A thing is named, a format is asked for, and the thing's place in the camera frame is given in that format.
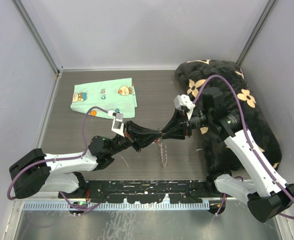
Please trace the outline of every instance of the black pillow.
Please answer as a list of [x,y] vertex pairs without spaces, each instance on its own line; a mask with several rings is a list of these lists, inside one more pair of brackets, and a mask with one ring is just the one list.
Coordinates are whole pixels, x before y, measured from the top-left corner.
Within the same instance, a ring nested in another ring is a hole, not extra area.
[[[241,68],[231,61],[196,60],[182,63],[175,71],[175,79],[194,100],[205,80],[211,75],[221,75],[233,87],[240,100],[246,124],[252,137],[270,164],[277,169],[282,152],[280,145],[268,123],[264,119],[253,91],[248,87]],[[217,87],[223,94],[229,111],[237,111],[234,96],[227,85],[219,78],[211,80],[206,87]],[[226,144],[207,128],[201,129],[206,170],[209,174],[237,171],[242,164]]]

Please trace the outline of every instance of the beige flower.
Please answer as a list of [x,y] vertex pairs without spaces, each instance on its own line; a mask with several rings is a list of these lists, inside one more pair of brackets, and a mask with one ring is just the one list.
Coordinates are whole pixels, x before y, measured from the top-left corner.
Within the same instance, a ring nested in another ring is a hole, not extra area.
[[280,162],[276,162],[272,167],[275,169],[277,168],[278,164],[280,164]]
[[261,151],[262,153],[265,152],[265,150],[262,149],[260,146],[258,146],[258,148],[260,149],[260,151]]
[[187,90],[187,94],[192,93],[192,95],[194,97],[196,97],[197,94],[198,94],[198,89],[197,88],[201,87],[204,84],[205,81],[206,81],[206,79],[202,79],[202,80],[198,80],[195,83],[193,80],[189,79],[189,87],[190,88]]
[[237,73],[238,75],[240,75],[240,76],[242,77],[242,79],[245,80],[245,78],[244,78],[244,73],[243,73],[243,71],[242,71],[241,68],[240,68],[240,72],[239,72],[239,71],[235,71],[235,73]]
[[195,60],[195,61],[188,61],[188,62],[186,62],[186,63],[188,64],[188,63],[193,63],[193,62],[200,62],[200,63],[204,63],[204,64],[208,64],[208,65],[209,65],[210,60],[209,60],[209,59],[207,59],[207,60],[205,60],[205,61],[202,61],[202,60]]
[[208,132],[208,127],[206,127],[206,126],[201,127],[200,132],[201,132],[201,134],[207,133]]
[[237,97],[242,101],[247,101],[247,104],[254,109],[256,101],[255,98],[251,96],[251,92],[246,89],[242,89],[241,92],[242,93],[237,94]]

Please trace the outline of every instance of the white wall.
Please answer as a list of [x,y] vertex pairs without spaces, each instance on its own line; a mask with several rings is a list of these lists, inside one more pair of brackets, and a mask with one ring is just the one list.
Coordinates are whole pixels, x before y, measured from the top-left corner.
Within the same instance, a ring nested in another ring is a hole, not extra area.
[[[294,0],[278,1],[242,69],[279,138],[279,172],[294,183]],[[294,206],[290,214],[294,215]],[[294,221],[290,224],[294,230]]]
[[0,237],[9,167],[34,148],[55,74],[10,0],[0,0]]
[[38,15],[65,69],[100,69],[235,62],[267,0],[22,2]]

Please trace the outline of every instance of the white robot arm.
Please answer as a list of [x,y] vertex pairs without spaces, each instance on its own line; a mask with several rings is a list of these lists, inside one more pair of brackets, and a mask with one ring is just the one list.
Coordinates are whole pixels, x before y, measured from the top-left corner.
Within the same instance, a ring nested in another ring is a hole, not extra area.
[[[75,193],[86,185],[78,171],[102,170],[114,161],[112,155],[122,150],[133,147],[140,152],[158,138],[183,140],[192,135],[192,129],[206,125],[230,147],[252,179],[252,182],[241,182],[229,174],[221,174],[214,179],[216,190],[247,204],[254,217],[265,222],[291,206],[293,202],[280,186],[294,198],[294,183],[287,184],[273,169],[251,132],[243,129],[239,113],[227,112],[222,95],[218,88],[206,88],[202,96],[203,109],[198,109],[187,95],[177,96],[174,115],[161,131],[138,126],[132,121],[123,122],[121,113],[110,111],[108,114],[113,116],[111,129],[116,133],[114,138],[95,136],[86,151],[80,153],[55,155],[44,154],[40,148],[34,149],[11,166],[11,179],[20,176],[13,185],[15,196],[23,199],[37,192]],[[244,131],[253,148],[248,144]],[[253,150],[276,181],[266,172]],[[20,175],[22,169],[39,160],[41,164]]]

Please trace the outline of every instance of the towel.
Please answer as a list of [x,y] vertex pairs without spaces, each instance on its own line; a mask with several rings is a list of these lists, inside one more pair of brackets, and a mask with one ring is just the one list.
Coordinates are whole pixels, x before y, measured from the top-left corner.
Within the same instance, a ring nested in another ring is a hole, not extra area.
[[[93,106],[120,112],[124,118],[134,118],[137,100],[133,80],[124,78],[75,85],[71,110],[85,114]],[[99,110],[93,110],[89,114],[112,119]]]
[[[245,75],[239,65],[231,61],[220,60],[187,61],[176,69],[175,79],[193,100],[206,79],[214,74],[226,78],[236,91],[246,125],[250,129],[253,139],[269,163],[274,169],[277,169],[282,159],[281,147],[268,122],[263,117],[258,101],[256,102],[258,97],[253,94],[252,89],[245,81]],[[223,81],[214,78],[207,86],[219,88],[223,92],[224,103],[228,111],[239,111],[232,92]],[[206,170],[209,174],[229,173],[243,167],[238,157],[216,134],[204,127],[200,131],[203,134],[201,136],[202,149],[206,161]]]

